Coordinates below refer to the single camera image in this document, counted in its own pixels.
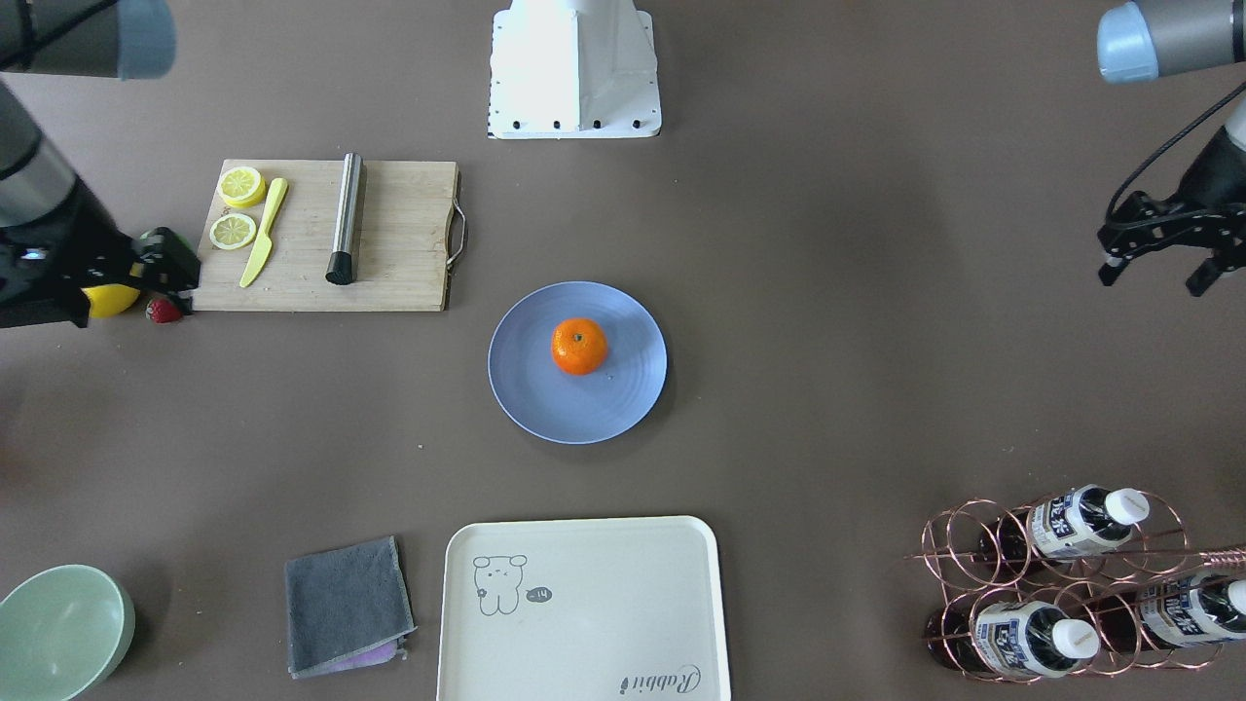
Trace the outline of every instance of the folded towel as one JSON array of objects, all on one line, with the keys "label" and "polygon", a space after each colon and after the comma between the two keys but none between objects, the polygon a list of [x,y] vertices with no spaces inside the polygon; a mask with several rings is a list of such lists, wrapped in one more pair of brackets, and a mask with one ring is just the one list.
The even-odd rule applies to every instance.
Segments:
[{"label": "folded towel", "polygon": [[380,665],[415,630],[394,537],[285,564],[294,679]]}]

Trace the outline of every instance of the tangerine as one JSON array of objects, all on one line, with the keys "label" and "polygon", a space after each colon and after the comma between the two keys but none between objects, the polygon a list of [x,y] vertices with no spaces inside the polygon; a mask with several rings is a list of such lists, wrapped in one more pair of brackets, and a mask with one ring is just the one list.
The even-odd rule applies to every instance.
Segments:
[{"label": "tangerine", "polygon": [[562,372],[587,376],[602,367],[609,354],[606,331],[593,319],[567,319],[553,329],[549,354]]}]

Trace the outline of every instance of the red strawberry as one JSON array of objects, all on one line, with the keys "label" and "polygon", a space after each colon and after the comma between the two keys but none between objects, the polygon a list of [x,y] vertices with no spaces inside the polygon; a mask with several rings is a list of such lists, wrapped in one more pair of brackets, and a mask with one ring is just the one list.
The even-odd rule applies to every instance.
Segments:
[{"label": "red strawberry", "polygon": [[168,324],[181,320],[182,311],[168,299],[157,296],[147,303],[147,318],[158,324]]}]

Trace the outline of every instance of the white tray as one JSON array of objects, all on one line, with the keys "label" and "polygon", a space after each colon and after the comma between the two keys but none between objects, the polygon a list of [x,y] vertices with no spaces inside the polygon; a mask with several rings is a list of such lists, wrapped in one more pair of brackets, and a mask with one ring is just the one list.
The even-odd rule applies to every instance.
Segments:
[{"label": "white tray", "polygon": [[629,697],[731,697],[704,522],[472,524],[450,539],[439,701]]}]

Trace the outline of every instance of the soda bottle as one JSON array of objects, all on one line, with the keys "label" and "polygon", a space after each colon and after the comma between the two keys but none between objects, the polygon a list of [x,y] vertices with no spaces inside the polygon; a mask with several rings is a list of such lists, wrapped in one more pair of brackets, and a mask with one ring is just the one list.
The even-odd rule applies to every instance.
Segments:
[{"label": "soda bottle", "polygon": [[[1174,650],[1246,640],[1246,579],[1199,570],[1119,594],[1119,599],[1104,599],[1096,613],[1104,637],[1118,652],[1130,652],[1135,645],[1140,650]],[[1139,624],[1146,633],[1140,644]]]},{"label": "soda bottle", "polygon": [[[1028,575],[1038,572],[1043,560],[1073,560],[1115,550],[1129,542],[1134,524],[1150,512],[1146,496],[1136,489],[1109,492],[1088,484],[1038,504],[1028,515],[1017,510],[1013,512],[1015,519],[999,519],[991,527],[999,548],[991,535],[982,534],[978,550],[988,563],[1002,558],[1007,572]],[[1022,572],[1027,553],[1030,553],[1030,565]]]},{"label": "soda bottle", "polygon": [[942,640],[927,644],[941,665],[1004,679],[1062,677],[1099,654],[1094,626],[1043,601],[992,604],[978,611],[972,626],[964,614],[938,611],[926,624],[927,639],[939,636],[941,630],[957,636],[947,645]]}]

